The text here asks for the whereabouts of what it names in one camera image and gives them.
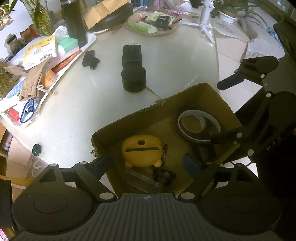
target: ridged black surface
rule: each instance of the ridged black surface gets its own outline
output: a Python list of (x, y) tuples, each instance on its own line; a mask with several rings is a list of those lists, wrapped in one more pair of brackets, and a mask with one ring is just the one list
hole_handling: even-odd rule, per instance
[(236, 235), (209, 224), (192, 203), (172, 194), (123, 194), (112, 203), (100, 204), (94, 215), (77, 229), (59, 235), (22, 231), (13, 241), (244, 241), (281, 240), (272, 231)]

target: small black box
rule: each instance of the small black box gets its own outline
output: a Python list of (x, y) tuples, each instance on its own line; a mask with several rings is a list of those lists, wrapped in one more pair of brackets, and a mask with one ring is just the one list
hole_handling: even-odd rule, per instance
[(83, 60), (82, 60), (83, 67), (91, 65), (91, 62), (94, 59), (94, 54), (95, 54), (94, 50), (89, 50), (89, 51), (85, 52)]
[(164, 30), (166, 30), (169, 23), (170, 23), (169, 16), (158, 16), (154, 26), (157, 28), (163, 28)]
[(142, 50), (141, 45), (124, 45), (122, 52), (122, 67), (130, 65), (142, 66)]

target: black thermos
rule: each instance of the black thermos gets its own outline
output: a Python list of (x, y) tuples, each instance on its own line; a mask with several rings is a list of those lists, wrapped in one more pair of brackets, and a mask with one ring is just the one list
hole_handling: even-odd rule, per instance
[(61, 0), (62, 14), (70, 38), (78, 40), (79, 47), (87, 44), (79, 0)]

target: yellow package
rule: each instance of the yellow package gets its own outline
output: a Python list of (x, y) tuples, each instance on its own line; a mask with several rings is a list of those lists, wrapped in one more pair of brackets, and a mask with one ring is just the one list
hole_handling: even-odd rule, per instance
[(48, 36), (27, 47), (23, 67), (28, 70), (49, 57), (56, 57), (55, 36)]
[(44, 89), (48, 90), (48, 88), (57, 80), (57, 75), (50, 69), (46, 72), (46, 74), (41, 79), (41, 84)]

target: blue cloth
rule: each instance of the blue cloth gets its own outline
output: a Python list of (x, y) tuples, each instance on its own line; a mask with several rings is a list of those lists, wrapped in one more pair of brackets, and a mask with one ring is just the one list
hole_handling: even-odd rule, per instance
[(183, 168), (192, 179), (201, 173), (201, 166), (194, 162), (187, 153), (183, 156)]
[(267, 27), (266, 31), (281, 44), (281, 41), (279, 40), (279, 37), (273, 27)]

